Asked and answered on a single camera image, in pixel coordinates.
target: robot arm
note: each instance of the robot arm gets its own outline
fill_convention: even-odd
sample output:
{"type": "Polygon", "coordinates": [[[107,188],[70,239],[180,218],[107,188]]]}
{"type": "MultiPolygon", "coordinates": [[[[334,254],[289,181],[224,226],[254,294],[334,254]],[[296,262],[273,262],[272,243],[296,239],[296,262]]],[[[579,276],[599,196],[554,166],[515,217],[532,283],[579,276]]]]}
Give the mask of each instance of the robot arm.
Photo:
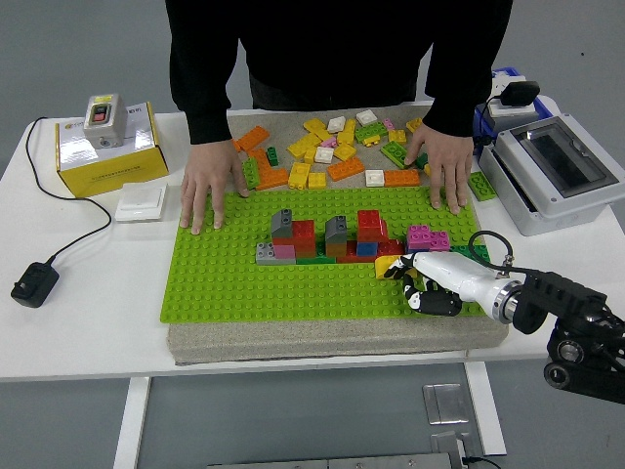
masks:
{"type": "Polygon", "coordinates": [[[557,389],[625,404],[625,321],[611,312],[605,295],[553,272],[513,268],[510,244],[493,232],[475,233],[469,249],[477,261],[456,252],[404,255],[389,266],[385,277],[403,278],[404,295],[419,312],[455,316],[458,313],[449,311],[459,312],[462,302],[477,302],[490,318],[512,323],[524,334],[538,330],[548,314],[555,315],[547,344],[551,362],[544,369],[546,381],[557,389]],[[475,255],[473,241],[478,235],[496,235],[507,244],[504,266],[475,255]],[[424,291],[414,287],[407,275],[411,269],[426,279],[424,291]],[[525,282],[510,279],[509,272],[525,274],[525,282]],[[453,308],[429,310],[429,298],[434,296],[428,281],[437,286],[438,304],[453,308]]]}

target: white lego brick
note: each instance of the white lego brick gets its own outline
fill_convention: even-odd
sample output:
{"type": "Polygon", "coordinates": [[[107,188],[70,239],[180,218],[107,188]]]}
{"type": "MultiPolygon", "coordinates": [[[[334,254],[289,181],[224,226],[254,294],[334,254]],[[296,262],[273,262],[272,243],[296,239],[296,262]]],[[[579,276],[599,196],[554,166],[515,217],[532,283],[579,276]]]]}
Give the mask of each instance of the white lego brick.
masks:
{"type": "Polygon", "coordinates": [[[334,155],[334,149],[327,148],[327,147],[317,147],[316,153],[314,154],[314,162],[329,164],[332,162],[333,155],[334,155]]]}
{"type": "Polygon", "coordinates": [[[331,134],[341,132],[345,128],[345,121],[345,115],[342,115],[341,117],[334,117],[328,122],[328,128],[326,130],[331,134]]]}
{"type": "Polygon", "coordinates": [[[359,112],[355,115],[355,118],[358,122],[360,122],[360,125],[367,125],[371,122],[375,122],[376,120],[378,120],[378,117],[373,113],[371,109],[359,112]]]}
{"type": "Polygon", "coordinates": [[[384,171],[382,169],[366,169],[364,177],[368,188],[384,187],[384,171]]]}

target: hand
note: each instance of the hand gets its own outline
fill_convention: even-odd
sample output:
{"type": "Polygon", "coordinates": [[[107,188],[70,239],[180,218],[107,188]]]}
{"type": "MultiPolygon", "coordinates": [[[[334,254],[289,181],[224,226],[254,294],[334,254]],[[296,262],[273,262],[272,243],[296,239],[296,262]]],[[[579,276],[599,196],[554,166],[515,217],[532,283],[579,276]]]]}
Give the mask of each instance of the hand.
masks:
{"type": "Polygon", "coordinates": [[[199,235],[204,224],[206,197],[211,193],[215,229],[224,223],[224,193],[229,173],[234,177],[234,185],[243,197],[249,195],[241,160],[230,140],[211,144],[191,145],[185,176],[181,189],[183,211],[180,221],[187,228],[193,215],[192,235],[199,235]]]}
{"type": "Polygon", "coordinates": [[[473,163],[473,139],[442,134],[425,124],[421,124],[412,134],[412,141],[405,157],[405,164],[412,164],[421,147],[428,149],[430,164],[430,203],[440,208],[440,187],[444,179],[445,194],[449,210],[454,215],[467,204],[467,181],[473,163]]]}

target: cardboard box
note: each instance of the cardboard box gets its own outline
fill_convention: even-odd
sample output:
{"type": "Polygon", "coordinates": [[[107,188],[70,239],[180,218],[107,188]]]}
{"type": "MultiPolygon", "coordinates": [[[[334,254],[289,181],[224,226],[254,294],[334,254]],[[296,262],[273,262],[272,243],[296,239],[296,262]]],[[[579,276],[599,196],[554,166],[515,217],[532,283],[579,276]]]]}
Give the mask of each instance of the cardboard box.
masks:
{"type": "Polygon", "coordinates": [[[124,145],[94,149],[83,132],[84,118],[57,124],[57,172],[76,197],[121,189],[167,176],[150,103],[126,107],[124,145]]]}

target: power adapter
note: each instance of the power adapter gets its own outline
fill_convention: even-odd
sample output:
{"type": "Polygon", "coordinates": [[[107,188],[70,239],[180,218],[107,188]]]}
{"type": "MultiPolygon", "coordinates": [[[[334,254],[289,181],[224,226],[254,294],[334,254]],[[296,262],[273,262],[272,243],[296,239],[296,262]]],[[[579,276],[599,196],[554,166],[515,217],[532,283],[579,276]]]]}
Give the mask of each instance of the power adapter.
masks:
{"type": "Polygon", "coordinates": [[[11,297],[18,303],[30,308],[39,308],[48,298],[59,274],[51,264],[33,262],[11,290],[11,297]]]}
{"type": "Polygon", "coordinates": [[[499,95],[503,106],[525,107],[531,105],[540,93],[536,81],[513,81],[499,95]]]}

